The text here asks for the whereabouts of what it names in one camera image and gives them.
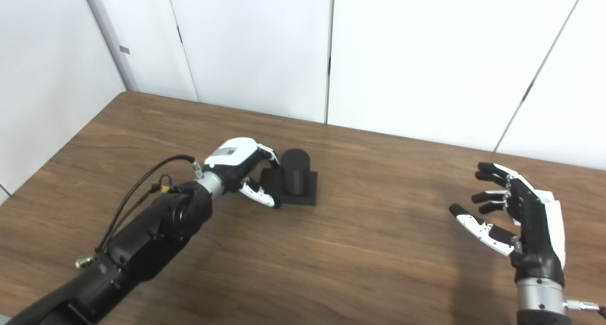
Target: wood grain surface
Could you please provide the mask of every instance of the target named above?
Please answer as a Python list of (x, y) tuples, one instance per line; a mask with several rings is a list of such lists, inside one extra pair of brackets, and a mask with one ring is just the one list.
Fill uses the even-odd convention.
[[(478, 161), (555, 193), (566, 295), (606, 304), (606, 172), (128, 92), (0, 207), (0, 313), (13, 316), (78, 274), (73, 261), (155, 163), (176, 153), (203, 160), (240, 136), (278, 153), (306, 150), (320, 173), (318, 205), (274, 210), (225, 195), (175, 260), (102, 323), (513, 324), (508, 259), (447, 210), (476, 210), (470, 196), (494, 188), (474, 179)], [(182, 163), (161, 171), (193, 177)], [(490, 219), (515, 231), (504, 213)]]

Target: white cabinet door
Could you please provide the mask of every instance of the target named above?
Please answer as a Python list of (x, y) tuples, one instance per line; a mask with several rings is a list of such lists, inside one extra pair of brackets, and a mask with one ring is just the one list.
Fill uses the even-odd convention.
[(605, 1), (579, 1), (498, 152), (606, 170)]
[(197, 101), (170, 0), (89, 4), (129, 89)]
[(329, 124), (494, 150), (575, 0), (335, 0)]
[(0, 0), (0, 177), (11, 193), (124, 90), (86, 0)]
[(324, 122), (330, 0), (171, 0), (201, 102)]
[(0, 206), (2, 206), (2, 203), (4, 203), (4, 201), (7, 199), (9, 199), (9, 194), (4, 192), (4, 190), (2, 190), (2, 188), (0, 188)]

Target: black fingertip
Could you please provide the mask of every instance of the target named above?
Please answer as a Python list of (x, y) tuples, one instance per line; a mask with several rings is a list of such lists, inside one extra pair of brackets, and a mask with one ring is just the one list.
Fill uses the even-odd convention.
[(504, 194), (502, 193), (488, 193), (486, 191), (476, 193), (476, 195), (472, 196), (472, 202), (474, 203), (483, 203), (488, 202), (489, 200), (502, 201)]
[(280, 207), (282, 206), (282, 201), (279, 198), (275, 198), (273, 196), (271, 196), (271, 198), (273, 198), (273, 208), (280, 209)]
[(604, 319), (606, 319), (606, 307), (604, 307), (604, 306), (600, 307), (600, 310), (597, 312), (597, 314), (599, 314), (600, 316), (604, 317)]
[(480, 171), (494, 172), (495, 168), (496, 167), (494, 166), (493, 163), (484, 163), (484, 162), (478, 163), (478, 170), (480, 170)]
[(479, 181), (492, 182), (494, 180), (494, 174), (483, 172), (483, 171), (476, 171), (476, 179)]
[(454, 217), (457, 217), (458, 215), (468, 215), (469, 214), (469, 211), (465, 210), (465, 208), (463, 208), (462, 206), (460, 206), (457, 203), (448, 207), (448, 211), (450, 211), (450, 213), (452, 213), (452, 215)]
[(476, 195), (472, 196), (472, 202), (474, 202), (474, 203), (482, 203), (482, 202), (487, 202), (489, 200), (490, 200), (489, 193), (485, 193), (485, 192), (476, 193)]
[(503, 210), (504, 206), (505, 206), (505, 204), (503, 204), (503, 203), (486, 203), (486, 204), (483, 204), (482, 206), (479, 206), (478, 211), (480, 211), (480, 214), (486, 215), (493, 211)]
[(496, 176), (495, 174), (483, 172), (483, 171), (476, 172), (476, 179), (479, 181), (494, 182), (502, 187), (505, 187), (507, 184), (506, 179), (501, 178), (500, 176)]

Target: black robotic forearm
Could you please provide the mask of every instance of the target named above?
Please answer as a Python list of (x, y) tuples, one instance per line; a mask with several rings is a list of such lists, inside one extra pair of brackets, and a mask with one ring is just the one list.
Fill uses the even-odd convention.
[(9, 325), (97, 324), (140, 282), (175, 258), (212, 215), (221, 181), (206, 172), (164, 193), (124, 226), (76, 278), (12, 318)]

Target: label on robotic hand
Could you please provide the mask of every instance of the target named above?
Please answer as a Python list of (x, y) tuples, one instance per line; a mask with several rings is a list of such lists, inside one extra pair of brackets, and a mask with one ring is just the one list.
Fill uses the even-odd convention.
[(238, 148), (237, 147), (223, 147), (223, 148), (218, 148), (217, 150), (215, 150), (213, 152), (213, 154), (211, 154), (209, 157), (215, 157), (215, 156), (231, 156), (234, 152), (236, 152)]

